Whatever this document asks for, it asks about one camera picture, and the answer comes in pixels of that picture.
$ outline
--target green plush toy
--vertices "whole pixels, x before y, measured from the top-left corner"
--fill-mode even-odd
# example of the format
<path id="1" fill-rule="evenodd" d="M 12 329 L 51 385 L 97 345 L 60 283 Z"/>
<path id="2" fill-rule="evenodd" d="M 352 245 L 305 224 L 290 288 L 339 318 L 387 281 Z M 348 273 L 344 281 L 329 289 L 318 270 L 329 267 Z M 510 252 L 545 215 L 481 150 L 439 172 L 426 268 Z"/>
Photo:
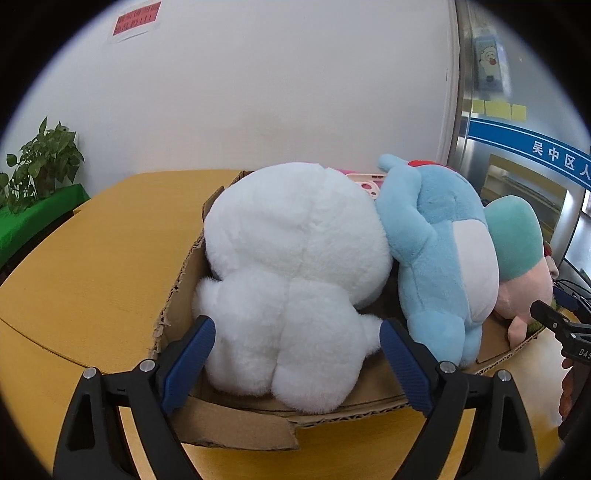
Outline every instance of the green plush toy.
<path id="1" fill-rule="evenodd" d="M 531 304 L 552 302 L 553 282 L 544 258 L 542 231 L 534 209 L 521 197 L 509 195 L 490 202 L 485 216 L 499 264 L 495 311 L 512 319 L 507 337 L 515 348 L 536 328 Z"/>

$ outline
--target red sign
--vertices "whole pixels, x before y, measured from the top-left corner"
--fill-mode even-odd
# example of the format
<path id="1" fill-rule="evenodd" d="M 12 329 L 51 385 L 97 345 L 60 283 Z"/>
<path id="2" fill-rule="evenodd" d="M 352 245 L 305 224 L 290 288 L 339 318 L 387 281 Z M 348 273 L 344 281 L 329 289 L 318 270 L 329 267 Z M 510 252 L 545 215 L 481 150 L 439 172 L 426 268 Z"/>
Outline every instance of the red sign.
<path id="1" fill-rule="evenodd" d="M 140 25 L 145 25 L 146 23 L 155 21 L 161 3 L 162 2 L 157 2 L 155 4 L 148 5 L 147 7 L 137 8 L 136 10 L 128 12 L 125 15 L 121 15 L 117 19 L 113 36 L 126 32 L 131 28 L 139 27 Z"/>

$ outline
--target white wall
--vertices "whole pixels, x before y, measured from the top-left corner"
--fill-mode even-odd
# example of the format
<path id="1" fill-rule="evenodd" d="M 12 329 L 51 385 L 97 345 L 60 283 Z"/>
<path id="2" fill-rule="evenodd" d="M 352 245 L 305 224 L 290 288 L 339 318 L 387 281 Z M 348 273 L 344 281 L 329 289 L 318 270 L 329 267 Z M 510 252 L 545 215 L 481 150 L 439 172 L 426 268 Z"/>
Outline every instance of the white wall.
<path id="1" fill-rule="evenodd" d="M 2 139 L 0 170 L 46 115 L 79 132 L 90 194 L 142 171 L 447 160 L 452 0 L 163 0 L 158 29 L 110 42 L 136 3 L 49 65 Z"/>

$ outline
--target hand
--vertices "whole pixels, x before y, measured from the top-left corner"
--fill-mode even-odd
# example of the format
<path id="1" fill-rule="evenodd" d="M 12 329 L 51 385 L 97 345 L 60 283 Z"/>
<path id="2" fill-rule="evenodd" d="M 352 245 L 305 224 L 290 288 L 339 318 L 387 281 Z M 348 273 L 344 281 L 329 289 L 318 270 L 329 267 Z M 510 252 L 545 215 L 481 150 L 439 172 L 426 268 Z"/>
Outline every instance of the hand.
<path id="1" fill-rule="evenodd" d="M 573 361 L 570 358 L 565 358 L 562 362 L 562 368 L 567 369 L 573 366 Z M 573 388 L 574 388 L 574 380 L 573 380 L 573 371 L 572 369 L 564 377 L 562 380 L 562 396 L 560 397 L 560 406 L 558 407 L 558 413 L 564 420 L 570 413 L 570 409 L 573 408 Z"/>

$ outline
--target potted plant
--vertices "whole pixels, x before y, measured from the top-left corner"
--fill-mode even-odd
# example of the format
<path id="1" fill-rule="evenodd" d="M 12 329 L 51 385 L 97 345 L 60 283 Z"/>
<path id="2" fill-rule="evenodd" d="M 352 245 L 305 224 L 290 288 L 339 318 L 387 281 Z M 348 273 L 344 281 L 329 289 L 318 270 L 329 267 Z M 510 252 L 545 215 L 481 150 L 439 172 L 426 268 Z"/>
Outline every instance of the potted plant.
<path id="1" fill-rule="evenodd" d="M 0 171 L 0 208 L 6 205 L 6 187 L 8 185 L 8 175 Z"/>
<path id="2" fill-rule="evenodd" d="M 60 123 L 47 128 L 47 117 L 39 126 L 39 133 L 21 147 L 21 158 L 8 154 L 9 167 L 16 167 L 8 182 L 6 203 L 12 213 L 18 213 L 35 201 L 49 197 L 56 191 L 56 181 L 66 178 L 74 182 L 84 157 L 76 147 L 76 132 Z"/>

